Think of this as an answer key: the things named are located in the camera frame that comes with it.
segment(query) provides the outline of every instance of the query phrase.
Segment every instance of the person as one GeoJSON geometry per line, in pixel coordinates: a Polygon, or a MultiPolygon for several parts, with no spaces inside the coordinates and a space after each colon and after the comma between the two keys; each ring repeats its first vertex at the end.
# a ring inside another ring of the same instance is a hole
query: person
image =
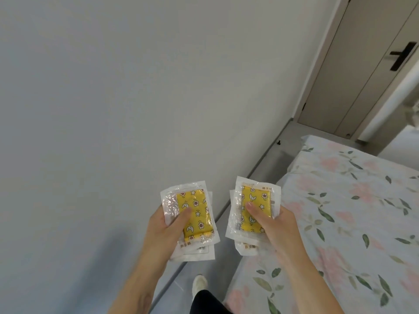
{"type": "MultiPolygon", "coordinates": [[[[276,257],[288,274],[300,314],[343,314],[338,301],[309,259],[294,213],[281,206],[275,219],[262,213],[251,202],[247,211],[261,224],[276,250],[276,257]]],[[[157,281],[174,251],[178,238],[191,215],[185,209],[166,226],[163,207],[150,217],[139,259],[108,314],[147,314],[157,281]]],[[[193,283],[190,314],[231,313],[209,291],[207,281],[198,275],[193,283]]]]}

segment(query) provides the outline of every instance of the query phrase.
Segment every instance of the person's left hand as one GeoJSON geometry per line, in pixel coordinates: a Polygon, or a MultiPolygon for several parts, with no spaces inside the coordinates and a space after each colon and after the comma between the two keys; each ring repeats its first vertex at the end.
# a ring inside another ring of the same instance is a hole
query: person's left hand
{"type": "Polygon", "coordinates": [[[170,226],[166,225],[161,205],[150,217],[139,257],[139,262],[148,271],[152,271],[159,277],[163,274],[166,264],[176,248],[181,232],[191,217],[191,212],[190,207],[186,208],[170,226]]]}

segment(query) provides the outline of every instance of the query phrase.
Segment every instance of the hand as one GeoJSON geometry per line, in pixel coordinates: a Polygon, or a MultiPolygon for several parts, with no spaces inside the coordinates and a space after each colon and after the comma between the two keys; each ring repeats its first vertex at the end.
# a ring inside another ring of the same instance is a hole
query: hand
{"type": "Polygon", "coordinates": [[[294,213],[284,206],[280,208],[280,215],[275,219],[265,215],[252,202],[246,204],[246,210],[261,226],[276,250],[279,262],[286,266],[300,258],[307,257],[294,213]]]}
{"type": "Polygon", "coordinates": [[[170,226],[166,225],[161,205],[150,217],[139,263],[151,274],[159,277],[163,274],[191,212],[190,207],[186,208],[170,226]]]}

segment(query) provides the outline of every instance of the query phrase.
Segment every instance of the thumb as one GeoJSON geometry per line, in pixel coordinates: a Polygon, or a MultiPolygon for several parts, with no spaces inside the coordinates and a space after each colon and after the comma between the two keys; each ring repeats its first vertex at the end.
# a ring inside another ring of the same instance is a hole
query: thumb
{"type": "Polygon", "coordinates": [[[184,211],[182,211],[178,217],[175,219],[174,222],[169,226],[171,232],[176,234],[180,234],[185,227],[186,223],[191,218],[192,208],[188,207],[184,211]]]}
{"type": "Polygon", "coordinates": [[[272,225],[273,219],[268,215],[264,214],[259,207],[256,207],[252,202],[246,203],[246,210],[256,218],[257,222],[265,229],[272,225]]]}

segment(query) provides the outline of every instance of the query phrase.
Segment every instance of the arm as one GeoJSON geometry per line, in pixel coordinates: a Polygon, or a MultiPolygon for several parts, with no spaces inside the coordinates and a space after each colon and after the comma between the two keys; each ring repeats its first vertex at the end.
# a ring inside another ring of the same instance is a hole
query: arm
{"type": "Polygon", "coordinates": [[[187,208],[167,227],[160,206],[150,217],[137,264],[108,314],[148,313],[157,281],[163,275],[190,216],[191,208],[187,208]]]}
{"type": "Polygon", "coordinates": [[[274,246],[278,260],[290,278],[300,313],[344,314],[326,282],[309,259],[294,214],[281,206],[280,215],[272,219],[252,203],[247,203],[246,209],[265,229],[274,246]]]}

